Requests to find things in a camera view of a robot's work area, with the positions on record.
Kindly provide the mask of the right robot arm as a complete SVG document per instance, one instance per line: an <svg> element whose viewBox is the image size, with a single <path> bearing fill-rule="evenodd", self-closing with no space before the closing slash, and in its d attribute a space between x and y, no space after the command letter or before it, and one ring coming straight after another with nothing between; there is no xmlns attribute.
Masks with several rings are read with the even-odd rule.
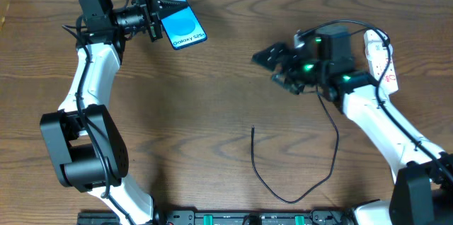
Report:
<svg viewBox="0 0 453 225"><path fill-rule="evenodd" d="M345 20L298 32L292 47L275 43L252 60L272 72L285 90L314 88L332 102L380 151L391 169L390 200L359 204L340 218L343 224L451 224L452 155L425 138L391 103L380 76L355 67Z"/></svg>

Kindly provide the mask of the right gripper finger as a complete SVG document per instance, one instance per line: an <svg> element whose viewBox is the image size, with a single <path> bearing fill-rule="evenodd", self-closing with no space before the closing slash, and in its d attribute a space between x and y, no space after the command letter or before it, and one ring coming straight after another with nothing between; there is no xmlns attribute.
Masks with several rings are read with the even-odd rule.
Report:
<svg viewBox="0 0 453 225"><path fill-rule="evenodd" d="M269 71L284 71L288 68L293 56L294 50L290 49L286 43L277 42L255 53L251 60Z"/></svg>
<svg viewBox="0 0 453 225"><path fill-rule="evenodd" d="M300 93L304 92L303 83L286 77L284 74L273 74L271 80L294 95L299 95Z"/></svg>

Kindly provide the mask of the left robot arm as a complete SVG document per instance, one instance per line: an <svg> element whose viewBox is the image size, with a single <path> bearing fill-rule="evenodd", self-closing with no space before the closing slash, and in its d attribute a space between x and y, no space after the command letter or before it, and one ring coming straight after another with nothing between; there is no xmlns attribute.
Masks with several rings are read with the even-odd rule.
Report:
<svg viewBox="0 0 453 225"><path fill-rule="evenodd" d="M103 201L121 224L165 224L153 197L129 174L127 147L108 111L125 44L137 33L161 38L163 21L189 7L184 0L79 0L82 13L67 32L79 58L71 88L40 131L58 181Z"/></svg>

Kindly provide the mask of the blue Galaxy smartphone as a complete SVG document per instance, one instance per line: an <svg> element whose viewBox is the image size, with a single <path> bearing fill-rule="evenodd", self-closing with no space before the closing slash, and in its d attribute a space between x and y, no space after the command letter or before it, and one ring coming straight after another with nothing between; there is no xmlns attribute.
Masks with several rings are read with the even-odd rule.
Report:
<svg viewBox="0 0 453 225"><path fill-rule="evenodd" d="M162 23L168 40L175 50L207 40L207 33L190 6L164 18Z"/></svg>

